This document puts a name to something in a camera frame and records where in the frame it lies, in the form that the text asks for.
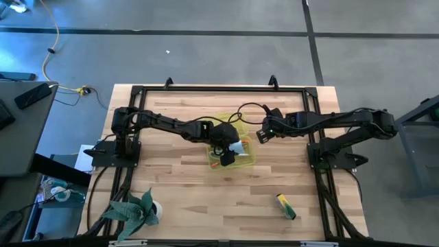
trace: gray floor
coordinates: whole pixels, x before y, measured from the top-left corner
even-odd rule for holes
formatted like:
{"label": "gray floor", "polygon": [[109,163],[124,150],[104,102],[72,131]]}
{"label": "gray floor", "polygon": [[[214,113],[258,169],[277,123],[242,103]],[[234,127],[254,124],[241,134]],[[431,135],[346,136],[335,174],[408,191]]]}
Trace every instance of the gray floor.
{"label": "gray floor", "polygon": [[[47,1],[61,27],[149,30],[306,31],[299,0]],[[437,33],[438,1],[309,0],[316,32]],[[6,11],[0,25],[52,27],[36,2],[25,14]],[[0,71],[40,71],[53,34],[0,33]],[[324,84],[341,109],[387,108],[395,117],[439,92],[439,40],[317,38]],[[115,83],[316,85],[303,37],[62,35],[49,76],[67,86],[94,86],[105,104]],[[71,95],[58,99],[74,102]],[[99,138],[106,111],[93,95],[76,107],[54,104],[38,151],[77,152]],[[439,200],[402,200],[414,189],[399,138],[355,146],[364,211],[375,239],[438,245]]]}

